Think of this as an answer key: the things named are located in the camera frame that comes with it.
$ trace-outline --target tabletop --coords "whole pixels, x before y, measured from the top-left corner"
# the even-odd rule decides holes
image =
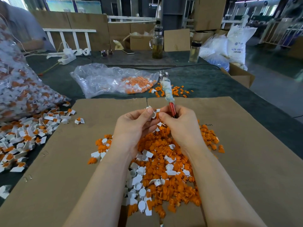
[[[268,103],[266,100],[262,99],[248,88],[244,87],[231,77],[225,75],[218,68],[208,65],[208,63],[201,58],[199,58],[198,66],[179,67],[182,65],[188,65],[187,61],[189,51],[165,53],[167,63],[161,61],[158,64],[156,64],[154,61],[146,61],[146,59],[148,59],[147,54],[149,54],[150,59],[152,59],[150,51],[146,51],[141,58],[140,56],[136,56],[136,59],[130,59],[128,57],[129,55],[127,54],[116,54],[117,53],[114,52],[112,57],[110,57],[111,62],[108,62],[108,58],[101,57],[100,53],[93,53],[92,56],[89,57],[77,57],[76,60],[67,65],[55,66],[40,78],[44,84],[49,85],[53,90],[72,99],[71,103],[73,104],[77,99],[85,98],[79,85],[70,76],[70,72],[73,72],[77,66],[90,63],[104,63],[111,66],[119,66],[119,64],[123,66],[141,65],[145,69],[158,69],[159,66],[167,68],[165,66],[176,65],[176,67],[167,69],[167,72],[169,72],[170,75],[171,83],[175,86],[183,85],[185,90],[190,91],[190,98],[230,96],[248,113],[250,113],[260,124],[275,135],[301,159],[303,159],[302,123],[291,118],[288,114],[276,106]],[[36,73],[40,73],[48,69],[54,65],[57,60],[58,58],[50,58],[46,60],[44,56],[31,56],[27,58],[28,64]],[[130,99],[142,97],[151,98],[155,97],[155,94],[148,92],[128,95],[102,94],[96,96],[95,98]],[[34,161],[42,148],[43,146],[41,145],[38,146],[34,151],[30,152],[28,156],[28,165]],[[15,186],[22,176],[22,173],[1,174],[0,186]]]

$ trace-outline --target person's left hand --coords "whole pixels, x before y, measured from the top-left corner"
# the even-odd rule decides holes
[[[120,116],[117,120],[112,146],[130,151],[134,158],[137,155],[137,144],[141,137],[157,128],[159,119],[150,121],[153,109],[136,110]]]

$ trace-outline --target person in gray shirt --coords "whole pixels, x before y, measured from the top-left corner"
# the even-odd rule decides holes
[[[9,27],[21,51],[38,49],[56,51],[36,18],[29,11],[0,1],[0,18]]]

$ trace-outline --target plastic bag with orange parts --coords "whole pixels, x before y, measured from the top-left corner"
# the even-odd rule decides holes
[[[67,100],[66,96],[43,84],[28,66],[0,18],[0,125],[40,113]]]
[[[146,92],[157,83],[159,78],[159,72],[150,73],[133,68],[108,68],[98,63],[78,66],[70,75],[79,84],[87,99],[105,93]]]

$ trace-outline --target forearm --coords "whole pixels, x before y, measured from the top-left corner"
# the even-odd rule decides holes
[[[33,51],[38,49],[43,49],[44,41],[43,40],[31,40],[24,43],[17,43],[21,51]]]
[[[102,159],[64,227],[117,226],[131,160],[113,146]]]
[[[203,140],[192,145],[187,155],[208,227],[266,226]]]

